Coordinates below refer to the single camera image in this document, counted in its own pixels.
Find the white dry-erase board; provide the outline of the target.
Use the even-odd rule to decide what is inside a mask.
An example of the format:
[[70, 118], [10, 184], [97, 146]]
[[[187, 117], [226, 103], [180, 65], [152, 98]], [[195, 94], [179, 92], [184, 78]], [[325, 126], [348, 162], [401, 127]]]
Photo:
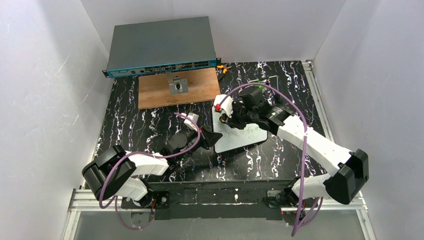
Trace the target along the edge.
[[249, 123], [243, 130], [230, 128], [220, 122], [220, 114], [212, 111], [212, 128], [215, 133], [221, 133], [222, 137], [214, 145], [216, 153], [223, 153], [240, 147], [260, 143], [268, 139], [268, 132], [260, 129], [255, 123]]

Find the yellow whiteboard eraser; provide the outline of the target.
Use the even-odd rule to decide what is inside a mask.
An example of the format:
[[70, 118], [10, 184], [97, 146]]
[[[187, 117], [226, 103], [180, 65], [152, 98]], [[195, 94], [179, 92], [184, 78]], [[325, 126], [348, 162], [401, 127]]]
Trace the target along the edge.
[[221, 115], [221, 117], [219, 118], [220, 122], [223, 124], [228, 125], [231, 122], [231, 118], [228, 117], [226, 114]]

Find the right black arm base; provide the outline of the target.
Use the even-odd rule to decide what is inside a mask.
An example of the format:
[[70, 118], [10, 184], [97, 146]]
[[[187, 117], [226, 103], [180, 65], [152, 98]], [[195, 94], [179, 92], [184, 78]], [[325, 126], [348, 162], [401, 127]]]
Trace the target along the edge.
[[298, 210], [299, 198], [292, 191], [292, 188], [299, 180], [300, 177], [294, 178], [281, 191], [267, 191], [266, 197], [262, 199], [264, 204], [271, 209], [290, 208], [290, 210], [283, 210], [281, 216], [286, 225], [291, 227], [294, 227], [296, 223], [298, 227], [308, 224], [314, 214], [310, 210], [306, 212], [306, 207], [310, 204], [313, 209], [320, 205], [319, 198], [304, 198], [301, 201], [300, 210]]

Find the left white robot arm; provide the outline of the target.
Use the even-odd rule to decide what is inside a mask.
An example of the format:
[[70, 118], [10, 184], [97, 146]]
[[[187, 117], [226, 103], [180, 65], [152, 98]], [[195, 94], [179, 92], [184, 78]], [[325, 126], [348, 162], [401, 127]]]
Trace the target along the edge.
[[157, 157], [135, 154], [128, 156], [120, 165], [116, 165], [117, 162], [129, 153], [122, 146], [116, 145], [87, 164], [81, 174], [98, 201], [102, 200], [101, 195], [104, 199], [121, 196], [133, 200], [141, 208], [154, 208], [154, 191], [138, 177], [161, 176], [172, 172], [185, 155], [191, 155], [199, 148], [209, 150], [222, 137], [222, 133], [204, 127], [200, 133], [196, 130], [179, 132], [169, 139]]

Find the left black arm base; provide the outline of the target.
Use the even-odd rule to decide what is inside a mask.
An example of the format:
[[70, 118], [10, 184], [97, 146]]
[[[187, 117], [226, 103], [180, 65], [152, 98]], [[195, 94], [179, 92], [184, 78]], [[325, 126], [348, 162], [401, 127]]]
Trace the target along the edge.
[[124, 198], [121, 202], [122, 209], [167, 209], [170, 204], [169, 191], [149, 191], [140, 200]]

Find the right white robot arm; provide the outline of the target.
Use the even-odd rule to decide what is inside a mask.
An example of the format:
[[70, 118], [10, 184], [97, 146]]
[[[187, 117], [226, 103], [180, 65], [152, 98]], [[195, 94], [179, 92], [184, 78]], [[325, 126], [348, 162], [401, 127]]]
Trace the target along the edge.
[[270, 103], [259, 83], [247, 83], [229, 94], [215, 97], [213, 107], [221, 123], [233, 129], [244, 129], [256, 124], [274, 136], [290, 142], [313, 158], [326, 174], [296, 177], [276, 196], [265, 198], [276, 206], [296, 206], [304, 199], [330, 197], [348, 205], [369, 180], [369, 157], [361, 149], [351, 151], [342, 147], [305, 123], [300, 114], [286, 108], [284, 96], [275, 88], [274, 102]]

